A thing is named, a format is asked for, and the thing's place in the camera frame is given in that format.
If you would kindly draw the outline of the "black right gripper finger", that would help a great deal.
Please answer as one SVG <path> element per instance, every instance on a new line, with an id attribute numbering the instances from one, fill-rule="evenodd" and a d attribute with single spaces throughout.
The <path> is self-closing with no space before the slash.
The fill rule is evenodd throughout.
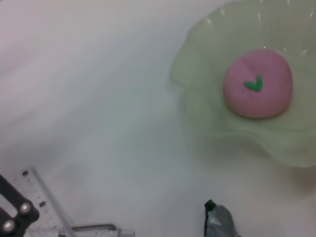
<path id="1" fill-rule="evenodd" d="M 0 194 L 17 210 L 17 214 L 11 217 L 2 207 L 0 208 L 0 236 L 23 237 L 29 226 L 39 219 L 39 211 L 2 175 Z"/>

